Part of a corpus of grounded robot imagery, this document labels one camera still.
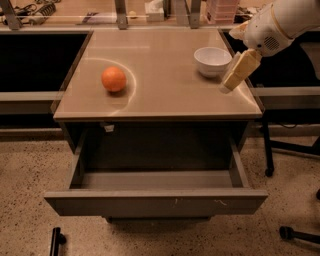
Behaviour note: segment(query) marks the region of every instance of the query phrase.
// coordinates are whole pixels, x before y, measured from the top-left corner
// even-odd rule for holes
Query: table
[[[196,70],[193,53],[226,49],[217,29],[95,28],[55,106],[74,153],[67,187],[46,200],[62,216],[208,218],[252,214],[266,199],[250,188],[239,150],[262,110],[245,82],[222,94],[221,78]],[[125,91],[100,75],[124,70]]]

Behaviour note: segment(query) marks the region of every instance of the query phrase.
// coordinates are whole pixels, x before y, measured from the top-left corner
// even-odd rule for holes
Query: terrazzo floor
[[[281,138],[312,144],[315,138]],[[268,199],[254,215],[209,221],[123,221],[60,217],[43,198],[64,187],[71,151],[64,140],[0,137],[0,255],[49,255],[54,227],[67,243],[64,256],[320,255],[320,246],[284,241],[279,227],[320,234],[320,158],[274,150],[275,173],[264,176],[263,140],[249,138],[241,151],[253,188]]]

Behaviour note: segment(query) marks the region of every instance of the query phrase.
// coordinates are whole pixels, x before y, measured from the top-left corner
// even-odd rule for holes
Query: black chair leg
[[[320,244],[320,236],[303,232],[297,232],[294,231],[291,227],[282,226],[279,229],[279,233],[281,238],[284,240],[292,240],[294,238],[297,238],[311,243]]]
[[[274,165],[273,165],[272,147],[271,147],[270,134],[269,134],[269,126],[268,126],[268,121],[265,118],[262,118],[262,128],[263,128],[264,148],[265,148],[266,159],[267,159],[267,169],[265,171],[265,175],[267,177],[271,177],[274,172]]]
[[[50,256],[58,256],[59,245],[63,245],[67,242],[67,239],[61,234],[61,228],[57,227],[52,230],[51,249]]]

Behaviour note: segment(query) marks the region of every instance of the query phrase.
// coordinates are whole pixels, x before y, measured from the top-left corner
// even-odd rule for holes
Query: white bowl
[[[195,51],[194,58],[199,72],[205,77],[222,74],[232,60],[228,51],[217,47],[200,48]]]

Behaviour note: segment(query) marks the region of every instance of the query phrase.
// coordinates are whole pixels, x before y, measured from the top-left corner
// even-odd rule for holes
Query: open drawer
[[[45,199],[61,216],[253,214],[267,193],[249,187],[231,137],[216,123],[93,125],[78,142],[67,189]]]

